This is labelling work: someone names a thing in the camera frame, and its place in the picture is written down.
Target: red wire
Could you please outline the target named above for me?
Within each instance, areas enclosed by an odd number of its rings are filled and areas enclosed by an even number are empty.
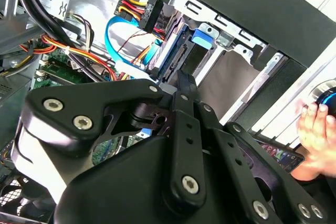
[[[164,33],[164,30],[163,29],[158,29],[156,27],[154,27],[154,31],[158,32],[158,33]]]
[[[141,9],[136,8],[134,5],[128,3],[128,2],[125,1],[125,0],[123,0],[123,1],[121,1],[121,2],[122,2],[124,5],[126,5],[127,7],[131,8],[132,10],[134,10],[134,11],[140,13],[140,14],[143,14],[143,12],[144,12],[144,10],[141,10]]]

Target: wire bundle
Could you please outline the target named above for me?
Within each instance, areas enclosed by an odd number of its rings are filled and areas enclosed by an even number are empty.
[[[137,21],[141,20],[141,15],[144,13],[147,2],[138,2],[135,0],[123,0],[121,2],[123,6],[120,6],[118,11],[125,11],[133,16]],[[164,29],[154,28],[153,35],[160,40],[165,38]]]
[[[93,31],[90,22],[88,22],[82,16],[80,16],[78,14],[75,14],[75,13],[72,13],[72,12],[70,12],[69,17],[75,19],[76,21],[78,21],[79,23],[81,23],[81,24],[84,25],[84,28],[85,28],[85,37],[86,37],[86,48],[85,48],[85,51],[86,52],[90,52],[91,51],[91,46],[93,44],[93,40],[95,39],[95,31]]]
[[[139,54],[138,56],[136,56],[132,61],[131,63],[136,65],[139,63],[141,63],[141,61],[145,58],[145,56],[148,54],[149,50],[151,49],[151,46],[147,46],[145,49],[143,49]],[[121,73],[118,77],[118,80],[120,81],[123,81],[123,80],[126,80],[127,77],[129,75],[128,74],[125,74],[125,73]]]
[[[108,63],[101,60],[96,55],[94,55],[90,52],[80,50],[78,48],[73,48],[73,47],[66,46],[66,45],[64,45],[60,42],[57,42],[57,41],[53,40],[52,38],[48,37],[47,35],[42,35],[42,41],[46,44],[51,44],[53,46],[56,46],[58,48],[63,49],[66,54],[69,54],[70,52],[73,52],[73,53],[76,53],[77,55],[81,55],[81,56],[93,61],[94,63],[104,67],[108,71],[108,73],[110,74],[110,77],[113,81],[117,80],[116,73],[114,73],[114,71],[108,66]]]
[[[28,56],[23,61],[21,61],[14,68],[7,69],[5,72],[1,73],[0,76],[1,77],[10,77],[10,76],[13,76],[17,73],[20,73],[23,70],[27,69],[37,59],[38,59],[38,55],[28,53]]]
[[[20,45],[21,49],[25,52],[28,52],[28,49],[25,47],[25,45]],[[47,48],[37,48],[34,49],[34,54],[36,55],[43,55],[43,54],[49,54],[51,52],[54,52],[57,49],[56,46],[49,46]]]
[[[46,12],[39,0],[20,0],[26,12],[51,38],[56,39],[60,43],[76,48],[75,44],[70,40],[62,27]],[[100,76],[92,66],[82,59],[76,52],[70,52],[69,58],[76,63],[83,72],[95,82],[106,81]]]
[[[4,153],[4,155],[3,156],[1,156],[1,160],[0,160],[0,163],[5,167],[5,168],[7,168],[7,169],[11,169],[9,166],[7,166],[6,164],[5,164],[5,159],[7,158],[7,156],[8,156],[8,153],[9,153],[9,151],[6,151],[5,153]]]

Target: orange wire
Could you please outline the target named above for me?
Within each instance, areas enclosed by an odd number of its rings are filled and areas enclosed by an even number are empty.
[[[23,45],[20,45],[20,47],[23,51],[28,52],[28,49]],[[55,51],[56,49],[57,49],[56,46],[51,45],[50,47],[47,48],[34,49],[34,54],[48,54],[50,52]]]
[[[49,38],[48,36],[46,35],[42,35],[42,41],[46,44],[55,44],[57,45],[58,47],[62,48],[62,49],[65,49],[67,48],[67,46],[65,46],[64,44],[61,44],[51,38]],[[111,76],[111,79],[116,81],[117,80],[117,76],[116,74],[114,73],[114,71],[106,64],[106,62],[104,62],[103,60],[99,59],[97,56],[93,55],[92,53],[90,52],[86,52],[86,51],[83,51],[83,50],[80,50],[80,49],[77,49],[77,48],[69,48],[70,51],[73,51],[73,52],[76,52],[77,54],[80,54],[82,56],[85,56],[89,59],[91,59],[92,61],[98,63],[98,64],[101,64],[103,65],[107,71],[109,72],[110,76]]]

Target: black metal bracket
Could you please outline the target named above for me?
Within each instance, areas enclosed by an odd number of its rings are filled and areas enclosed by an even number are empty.
[[[135,162],[145,162],[139,155],[146,146],[155,146],[152,150],[156,152],[164,142],[164,162],[155,165],[160,167],[161,175],[158,177],[154,168],[146,170],[146,167],[141,167],[146,177],[139,178],[139,185],[144,190],[136,191],[135,194],[141,195],[131,198],[132,202],[138,202],[142,197],[159,197],[164,201],[165,208],[176,218],[196,218],[202,215],[200,219],[204,219],[206,214],[202,209],[208,209],[209,204],[218,204],[213,201],[214,190],[217,189],[209,188],[207,184],[211,180],[210,174],[219,173],[225,177],[220,183],[235,195],[230,201],[234,219],[239,223],[327,223],[327,214],[319,204],[238,124],[228,123],[226,132],[223,131],[213,109],[199,100],[192,76],[179,71],[175,84],[177,91],[173,95],[164,92],[151,81],[130,80],[43,88],[33,90],[27,96],[21,117],[24,129],[64,155],[74,158],[89,155],[98,142],[131,135],[143,127],[153,130],[150,139],[133,146],[132,150],[118,154],[105,164],[89,169],[75,179],[76,186],[71,186],[70,183],[63,193],[55,218],[64,216],[61,209],[67,209],[67,213],[73,217],[69,219],[67,216],[67,223],[83,224],[92,219],[92,216],[105,220],[109,213],[104,212],[100,204],[90,205],[90,210],[85,213],[79,213],[75,208],[84,204],[85,199],[90,202],[89,199],[93,199],[95,193],[101,193],[97,185],[118,183],[123,180],[123,176],[129,177],[127,172],[134,165],[129,164],[129,160],[134,157]],[[62,109],[57,112],[46,109],[45,102],[48,99],[61,102]],[[79,115],[89,118],[92,127],[78,129],[74,118]],[[249,154],[252,167],[258,167],[257,173],[251,172],[251,165],[246,163],[238,144]],[[158,158],[155,152],[149,152],[146,158]],[[220,169],[209,171],[210,166],[204,160],[204,152],[218,160]],[[152,165],[158,161],[154,159],[146,164]],[[118,167],[121,167],[121,177],[111,177],[109,171]],[[271,188],[275,211],[265,200],[255,180],[256,176],[265,180]],[[158,180],[157,183],[161,185],[159,195],[156,189],[146,186],[147,177]],[[226,200],[225,195],[221,195],[221,198]],[[156,208],[149,201],[146,202],[150,204],[145,207],[146,210]],[[313,206],[320,209],[322,218],[311,211]]]

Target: finger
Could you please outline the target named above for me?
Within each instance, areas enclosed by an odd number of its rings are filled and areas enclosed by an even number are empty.
[[[314,149],[320,151],[328,146],[326,135],[326,117],[328,115],[328,106],[321,104],[316,114],[313,125],[313,141]]]
[[[298,134],[299,134],[300,142],[305,148],[307,148],[306,144],[308,144],[306,143],[306,125],[304,123],[306,120],[307,112],[308,112],[308,108],[304,106],[302,108],[301,116],[298,121]]]
[[[305,131],[306,131],[306,138],[305,138],[305,144],[307,146],[312,146],[312,143],[314,141],[314,135],[313,135],[313,126],[314,126],[314,121],[316,118],[316,113],[317,113],[317,104],[316,103],[312,103],[309,105],[308,107],[308,112],[306,115],[306,119],[305,119]]]
[[[336,119],[332,115],[328,115],[326,118],[327,128],[327,141],[330,145],[336,145]]]

